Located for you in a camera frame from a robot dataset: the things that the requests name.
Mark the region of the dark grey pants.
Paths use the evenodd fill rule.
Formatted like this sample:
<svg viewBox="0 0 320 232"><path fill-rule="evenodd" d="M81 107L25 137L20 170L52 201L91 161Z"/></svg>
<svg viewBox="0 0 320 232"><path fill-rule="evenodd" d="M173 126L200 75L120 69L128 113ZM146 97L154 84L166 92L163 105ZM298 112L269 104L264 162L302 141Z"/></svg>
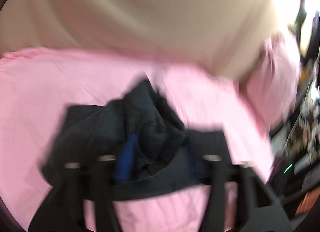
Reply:
<svg viewBox="0 0 320 232"><path fill-rule="evenodd" d="M126 201L169 194L206 178L203 156L231 164L220 130L188 130L165 98L143 79L123 98L105 106L73 105L42 168L55 185L67 163L85 168L114 155L113 199Z"/></svg>

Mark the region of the pink bed sheet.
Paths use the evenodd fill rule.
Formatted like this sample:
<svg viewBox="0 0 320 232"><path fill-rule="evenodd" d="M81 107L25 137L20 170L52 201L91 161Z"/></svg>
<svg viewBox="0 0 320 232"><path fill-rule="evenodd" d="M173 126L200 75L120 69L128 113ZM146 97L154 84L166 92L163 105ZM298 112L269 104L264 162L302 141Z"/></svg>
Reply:
<svg viewBox="0 0 320 232"><path fill-rule="evenodd" d="M237 85L192 64L108 52L24 49L1 59L1 198L27 229L50 186L39 164L68 106L105 105L147 77L188 129L223 130L232 161L271 172L270 140Z"/></svg>

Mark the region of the pink pillow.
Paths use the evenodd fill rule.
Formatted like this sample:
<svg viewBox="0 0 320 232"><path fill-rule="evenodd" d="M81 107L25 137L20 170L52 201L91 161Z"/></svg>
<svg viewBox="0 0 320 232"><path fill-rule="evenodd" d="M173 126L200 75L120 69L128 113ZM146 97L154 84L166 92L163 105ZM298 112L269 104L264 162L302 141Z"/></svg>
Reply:
<svg viewBox="0 0 320 232"><path fill-rule="evenodd" d="M273 34L261 47L258 62L240 90L259 124L269 131L288 116L296 104L300 53L289 31Z"/></svg>

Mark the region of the bright lamp bulb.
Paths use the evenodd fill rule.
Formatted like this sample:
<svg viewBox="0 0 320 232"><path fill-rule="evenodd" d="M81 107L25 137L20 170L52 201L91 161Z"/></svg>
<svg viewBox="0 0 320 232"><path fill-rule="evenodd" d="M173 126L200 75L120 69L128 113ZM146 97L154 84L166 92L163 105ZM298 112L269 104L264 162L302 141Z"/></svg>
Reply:
<svg viewBox="0 0 320 232"><path fill-rule="evenodd" d="M304 10L307 14L315 14L320 10L320 0L304 0Z"/></svg>

